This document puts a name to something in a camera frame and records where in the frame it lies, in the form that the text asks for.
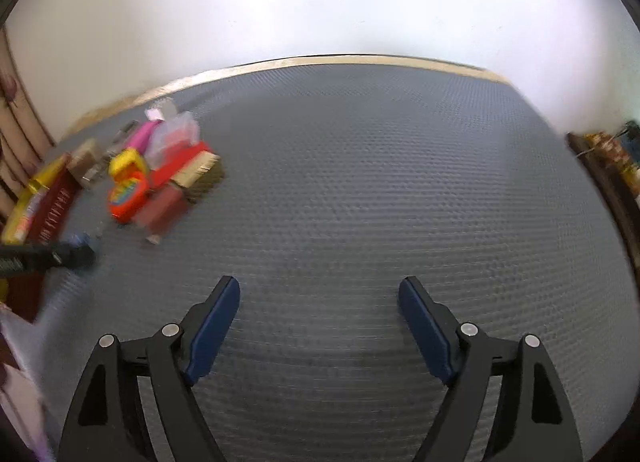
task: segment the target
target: yellow toy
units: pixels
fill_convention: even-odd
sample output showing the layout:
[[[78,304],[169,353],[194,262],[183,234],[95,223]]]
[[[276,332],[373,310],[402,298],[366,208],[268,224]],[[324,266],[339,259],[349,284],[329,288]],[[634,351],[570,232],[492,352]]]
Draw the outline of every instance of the yellow toy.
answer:
[[[138,153],[138,150],[133,148],[127,148],[120,152],[109,163],[109,175],[111,175],[116,184],[123,182],[136,172],[140,172],[146,177],[149,174],[149,168],[145,159]]]

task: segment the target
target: metal screw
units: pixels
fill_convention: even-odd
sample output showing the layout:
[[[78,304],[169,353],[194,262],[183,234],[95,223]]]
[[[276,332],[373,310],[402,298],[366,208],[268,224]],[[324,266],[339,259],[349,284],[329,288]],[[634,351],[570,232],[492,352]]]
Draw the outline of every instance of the metal screw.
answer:
[[[98,344],[102,348],[106,348],[106,347],[110,347],[111,345],[113,345],[114,341],[115,341],[115,339],[113,338],[113,336],[111,334],[105,334],[104,336],[102,336],[100,338],[100,341],[98,341]]]
[[[460,331],[465,336],[473,337],[478,333],[478,327],[476,325],[474,325],[473,323],[463,323],[460,326]]]
[[[531,348],[537,348],[540,346],[540,339],[538,339],[533,334],[529,334],[524,338],[524,342],[529,345]]]
[[[175,323],[169,323],[162,327],[162,335],[167,337],[175,336],[179,331],[180,327]]]

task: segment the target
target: pink bottle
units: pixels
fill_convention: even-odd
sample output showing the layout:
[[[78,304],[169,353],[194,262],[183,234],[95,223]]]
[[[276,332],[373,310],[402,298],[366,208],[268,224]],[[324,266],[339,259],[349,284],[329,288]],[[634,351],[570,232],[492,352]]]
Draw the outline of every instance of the pink bottle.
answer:
[[[163,121],[145,121],[143,122],[138,130],[129,137],[129,140],[125,143],[124,149],[133,148],[138,150],[140,155],[144,155],[147,147],[149,146],[149,141],[151,140],[151,135],[153,135],[154,130],[159,124],[162,124]]]

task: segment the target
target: pink object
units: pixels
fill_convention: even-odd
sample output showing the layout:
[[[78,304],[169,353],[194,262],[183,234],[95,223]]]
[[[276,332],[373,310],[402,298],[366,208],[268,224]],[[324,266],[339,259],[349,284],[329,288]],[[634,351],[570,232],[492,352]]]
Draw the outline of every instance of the pink object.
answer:
[[[200,126],[191,112],[183,112],[169,119],[154,132],[146,149],[145,160],[151,169],[170,162],[185,148],[200,140]]]
[[[151,136],[156,130],[156,126],[161,123],[162,121],[143,122],[138,130],[129,137],[129,140],[125,143],[123,148],[133,148],[134,150],[137,150],[140,155],[144,155],[147,147],[149,146]]]

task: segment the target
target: gray floor mat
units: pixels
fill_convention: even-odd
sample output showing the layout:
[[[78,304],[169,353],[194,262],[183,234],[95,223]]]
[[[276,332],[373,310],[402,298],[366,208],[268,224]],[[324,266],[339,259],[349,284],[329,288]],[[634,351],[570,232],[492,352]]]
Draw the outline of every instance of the gray floor mat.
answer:
[[[174,98],[223,157],[223,183],[158,246],[111,221],[109,182],[83,194],[66,232],[103,230],[96,269],[50,276],[32,330],[4,320],[59,428],[102,334],[150,335],[224,274],[241,283],[241,306],[195,395],[229,461],[411,460],[444,390],[396,307],[410,274],[489,334],[542,338],[586,457],[623,420],[640,320],[622,243],[585,172],[510,86],[322,65]],[[141,117],[129,110],[60,149]],[[152,402],[147,385],[142,395]],[[146,408],[158,458],[171,460]]]

